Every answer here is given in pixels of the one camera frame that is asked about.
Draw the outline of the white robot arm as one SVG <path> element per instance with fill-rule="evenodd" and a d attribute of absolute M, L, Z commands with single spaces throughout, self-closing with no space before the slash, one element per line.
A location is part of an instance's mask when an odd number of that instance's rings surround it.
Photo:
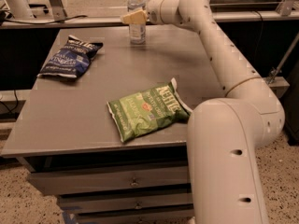
<path fill-rule="evenodd" d="M 207 0 L 149 0 L 124 24 L 174 24 L 195 31 L 225 92 L 192 112 L 187 153 L 194 224 L 269 224 L 255 149 L 281 133 L 284 109 L 215 22 Z"/>

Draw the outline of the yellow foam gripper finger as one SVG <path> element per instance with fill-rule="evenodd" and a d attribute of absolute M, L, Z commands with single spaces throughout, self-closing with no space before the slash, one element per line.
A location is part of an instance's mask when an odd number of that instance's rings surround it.
<path fill-rule="evenodd" d="M 148 16 L 143 9 L 131 11 L 121 16 L 121 22 L 123 24 L 145 24 Z"/>

